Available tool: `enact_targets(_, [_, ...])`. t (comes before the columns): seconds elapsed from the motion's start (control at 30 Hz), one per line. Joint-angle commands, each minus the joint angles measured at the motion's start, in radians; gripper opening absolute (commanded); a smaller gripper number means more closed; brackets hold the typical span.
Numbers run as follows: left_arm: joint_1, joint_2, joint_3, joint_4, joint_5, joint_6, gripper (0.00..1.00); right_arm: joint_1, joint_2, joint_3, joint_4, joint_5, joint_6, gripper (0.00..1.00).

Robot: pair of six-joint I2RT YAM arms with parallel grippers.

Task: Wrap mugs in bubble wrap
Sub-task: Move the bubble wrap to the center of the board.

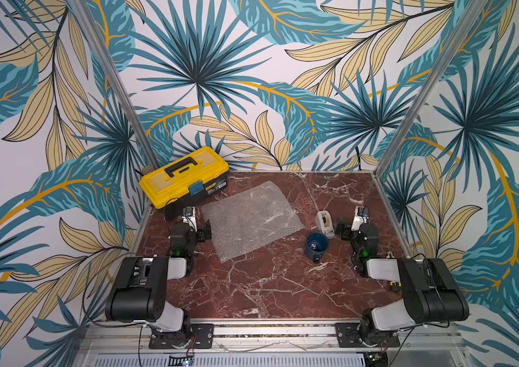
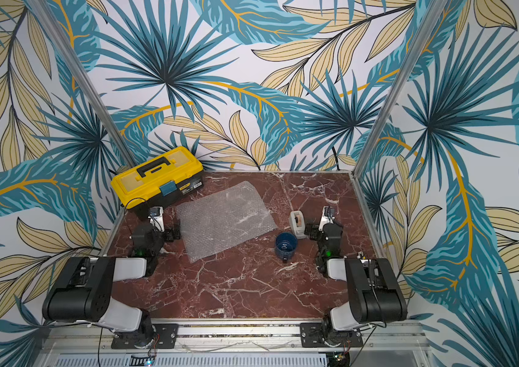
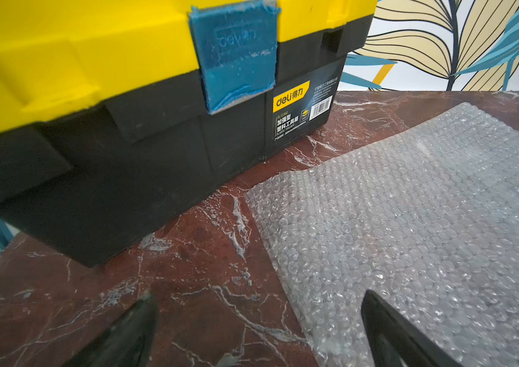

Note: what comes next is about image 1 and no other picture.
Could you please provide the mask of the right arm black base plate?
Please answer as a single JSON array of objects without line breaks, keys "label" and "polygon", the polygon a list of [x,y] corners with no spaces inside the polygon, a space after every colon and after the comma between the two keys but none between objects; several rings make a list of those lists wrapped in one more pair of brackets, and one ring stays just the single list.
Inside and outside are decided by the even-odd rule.
[{"label": "right arm black base plate", "polygon": [[336,323],[334,325],[340,348],[399,347],[400,341],[395,331],[380,331],[361,323]]}]

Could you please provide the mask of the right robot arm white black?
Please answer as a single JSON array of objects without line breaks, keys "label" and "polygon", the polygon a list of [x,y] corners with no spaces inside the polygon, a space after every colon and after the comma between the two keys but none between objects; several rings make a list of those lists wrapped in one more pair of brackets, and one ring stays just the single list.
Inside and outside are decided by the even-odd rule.
[{"label": "right robot arm white black", "polygon": [[357,275],[398,285],[402,294],[392,304],[365,310],[355,330],[342,332],[350,341],[368,347],[391,346],[400,330],[425,324],[441,327],[469,317],[469,305],[443,260],[378,256],[380,236],[373,223],[361,223],[356,230],[339,223],[334,233],[351,244]]}]

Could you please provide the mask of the dark blue mug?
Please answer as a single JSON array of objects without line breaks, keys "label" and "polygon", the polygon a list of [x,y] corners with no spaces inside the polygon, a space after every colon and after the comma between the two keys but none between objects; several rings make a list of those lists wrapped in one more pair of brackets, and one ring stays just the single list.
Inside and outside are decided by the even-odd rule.
[{"label": "dark blue mug", "polygon": [[304,254],[314,264],[319,264],[328,248],[328,237],[320,232],[313,232],[306,238]]}]

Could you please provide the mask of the clear bubble wrap sheet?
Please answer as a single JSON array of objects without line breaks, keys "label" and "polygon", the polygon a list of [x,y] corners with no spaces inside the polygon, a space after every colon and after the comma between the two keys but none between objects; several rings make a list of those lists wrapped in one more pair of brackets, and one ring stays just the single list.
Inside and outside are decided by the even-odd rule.
[{"label": "clear bubble wrap sheet", "polygon": [[219,260],[228,260],[294,234],[304,226],[285,195],[273,182],[201,207],[211,225]]}]

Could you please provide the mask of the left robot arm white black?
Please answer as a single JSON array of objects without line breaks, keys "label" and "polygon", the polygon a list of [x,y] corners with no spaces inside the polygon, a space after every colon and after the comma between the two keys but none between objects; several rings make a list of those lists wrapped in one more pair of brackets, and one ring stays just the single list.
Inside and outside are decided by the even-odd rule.
[{"label": "left robot arm white black", "polygon": [[194,347],[198,340],[191,319],[183,308],[166,300],[167,284],[185,278],[195,267],[198,243],[212,239],[209,222],[195,230],[188,223],[178,223],[170,230],[167,256],[125,258],[106,299],[105,316],[124,326],[148,327],[152,349]]}]

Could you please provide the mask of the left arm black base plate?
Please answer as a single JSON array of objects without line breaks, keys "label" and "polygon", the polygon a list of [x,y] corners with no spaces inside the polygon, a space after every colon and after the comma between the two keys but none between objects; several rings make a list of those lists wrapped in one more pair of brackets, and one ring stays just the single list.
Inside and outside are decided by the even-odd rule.
[{"label": "left arm black base plate", "polygon": [[152,331],[149,341],[151,350],[209,350],[213,345],[213,324],[185,324],[176,332]]}]

